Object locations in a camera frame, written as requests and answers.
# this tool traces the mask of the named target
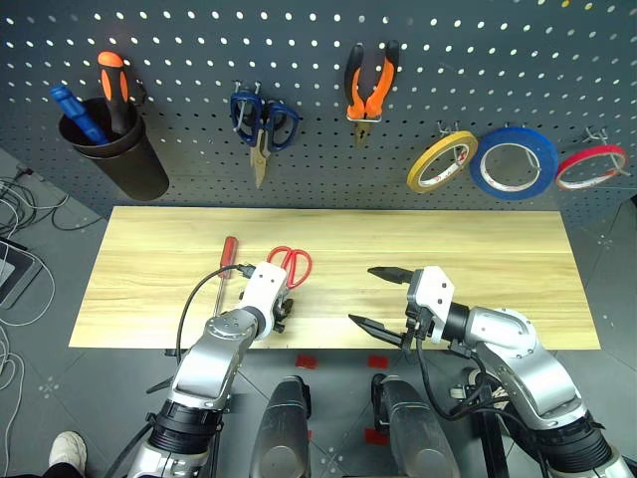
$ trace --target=wooden board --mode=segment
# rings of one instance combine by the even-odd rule
[[[308,280],[291,293],[286,330],[255,348],[382,349],[347,314],[402,332],[407,287],[372,266],[443,267],[455,302],[527,315],[548,349],[599,349],[568,239],[557,212],[366,211],[116,207],[85,293],[71,347],[174,348],[183,304],[216,269],[224,238],[237,261],[256,264],[278,245],[306,249]],[[223,308],[245,286],[234,273]],[[210,315],[218,282],[195,299],[184,328],[191,345]]]

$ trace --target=tape roll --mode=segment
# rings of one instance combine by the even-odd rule
[[[537,164],[535,177],[518,186],[497,182],[486,168],[487,157],[500,146],[518,146],[525,149]],[[547,189],[557,172],[557,151],[544,136],[526,127],[503,127],[483,136],[471,163],[471,177],[485,192],[506,200],[521,200],[536,196]]]
[[[609,154],[615,156],[615,158],[617,159],[617,164],[620,168],[623,168],[628,162],[626,151],[614,144],[601,144],[600,146],[589,147],[587,149],[583,149],[580,152],[577,152],[572,156],[569,156],[559,165],[559,168],[557,169],[557,176],[555,177],[555,183],[561,189],[574,190],[593,187],[597,184],[601,184],[602,182],[607,181],[614,175],[619,174],[619,171],[616,167],[611,167],[599,176],[591,177],[590,179],[584,179],[582,181],[565,181],[562,179],[562,177],[570,168],[572,168],[576,164],[580,164],[583,161],[589,161],[600,156],[608,156]]]
[[[460,152],[453,164],[431,179],[422,179],[423,173],[438,157],[456,147],[461,147],[462,152]],[[431,191],[458,174],[462,168],[471,161],[471,158],[474,157],[477,150],[478,140],[470,132],[457,131],[449,134],[432,145],[416,159],[416,162],[414,162],[414,165],[411,166],[409,170],[409,174],[407,174],[407,185],[416,192]]]

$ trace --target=person's foot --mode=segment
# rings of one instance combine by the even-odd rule
[[[53,442],[49,466],[69,463],[84,475],[87,466],[87,445],[75,431],[63,431]]]

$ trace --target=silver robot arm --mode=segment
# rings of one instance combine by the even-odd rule
[[[409,332],[398,335],[374,321],[351,316],[366,332],[401,346],[424,333],[434,343],[449,341],[450,350],[467,358],[476,353],[500,379],[553,477],[632,477],[621,455],[593,421],[568,372],[544,349],[524,315],[511,309],[470,310],[454,303],[454,285],[437,266],[414,272],[382,267],[369,272],[390,282],[409,284]],[[419,326],[428,330],[419,331]]]
[[[203,335],[179,365],[129,478],[199,474],[210,440],[221,431],[221,416],[246,350],[276,326],[273,310],[287,293],[286,278],[284,269],[262,262],[237,307],[206,322]]]

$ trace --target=black cable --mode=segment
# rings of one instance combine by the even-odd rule
[[[210,478],[217,478],[217,463],[219,462],[219,444],[221,443],[221,432],[215,433],[212,438],[214,443],[212,445],[212,453],[210,454]]]
[[[539,469],[541,470],[542,478],[549,478],[548,469],[546,468],[546,462],[544,461],[544,457],[543,457],[543,455],[541,453],[541,450],[539,449],[539,445],[535,441],[534,434],[532,433],[532,430],[530,428],[528,428],[527,425],[523,421],[520,420],[519,417],[517,417],[513,413],[509,413],[506,410],[500,410],[499,408],[485,407],[485,408],[478,408],[476,411],[477,412],[495,413],[496,415],[504,416],[507,419],[514,421],[529,436],[533,437],[533,444],[535,445],[535,452],[537,453],[537,457],[535,458],[535,461],[537,461],[537,463],[539,464]]]
[[[145,435],[150,428],[152,428],[152,424],[146,423],[137,432],[137,434],[135,434],[135,436],[133,436],[130,439],[130,441],[126,444],[126,446],[123,447],[123,450],[121,450],[121,452],[117,455],[117,458],[112,463],[110,468],[106,471],[104,478],[112,478],[112,475],[114,475],[115,471],[117,471],[117,468],[121,466],[121,463],[123,462],[124,458],[128,456],[128,453],[130,453],[130,451],[135,447],[135,445],[139,442],[139,440],[143,438],[143,435]]]
[[[190,307],[190,303],[195,298],[195,295],[197,294],[197,292],[199,292],[199,289],[201,289],[206,282],[208,282],[213,277],[218,276],[222,272],[229,271],[231,269],[239,269],[239,266],[236,266],[236,265],[224,266],[221,269],[217,269],[215,272],[211,272],[206,277],[204,277],[201,281],[199,281],[199,284],[195,286],[195,288],[192,290],[192,292],[188,296],[188,299],[186,300],[186,303],[183,306],[183,311],[181,311],[181,317],[179,318],[179,326],[177,327],[177,341],[175,344],[175,355],[177,357],[177,364],[181,363],[181,334],[183,332],[183,323],[186,320],[186,314],[188,314],[188,308]]]
[[[501,403],[501,402],[504,402],[504,401],[510,401],[507,396],[501,396],[499,398],[492,398],[490,400],[485,400],[485,401],[482,401],[482,402],[478,402],[478,403],[476,403],[474,405],[470,405],[470,406],[464,407],[461,411],[459,411],[457,413],[454,413],[454,414],[447,413],[445,410],[442,409],[442,407],[436,401],[436,397],[435,397],[435,395],[433,393],[433,389],[431,388],[431,382],[429,380],[429,370],[427,369],[427,361],[425,360],[424,353],[423,353],[423,350],[422,350],[422,339],[418,339],[418,338],[416,339],[416,352],[418,354],[418,363],[420,364],[420,373],[422,375],[422,381],[423,381],[423,384],[425,385],[425,391],[427,392],[427,396],[429,397],[429,402],[431,403],[431,406],[433,407],[433,409],[436,410],[436,413],[438,413],[444,419],[449,420],[449,421],[456,421],[456,420],[459,420],[460,418],[464,418],[465,416],[467,416],[467,415],[469,415],[471,413],[476,413],[476,412],[497,413],[497,414],[500,414],[502,416],[510,417],[517,424],[519,424],[523,428],[523,430],[525,430],[530,436],[534,437],[534,435],[532,434],[531,430],[519,418],[517,418],[516,416],[512,415],[511,413],[508,413],[507,411],[500,410],[499,408],[493,408],[493,407],[489,407],[488,406],[488,405],[492,405],[494,403]],[[482,369],[484,368],[484,364],[482,363],[482,361],[477,356],[474,357],[474,355],[475,354],[472,355],[472,359],[474,359],[476,361],[476,363],[478,364],[478,366],[481,368],[481,371],[482,371]],[[548,471],[546,469],[546,462],[544,461],[544,457],[543,457],[543,455],[541,453],[541,450],[539,449],[539,446],[537,446],[537,444],[535,444],[535,452],[537,453],[537,459],[536,460],[539,463],[539,468],[541,469],[542,478],[548,478]]]

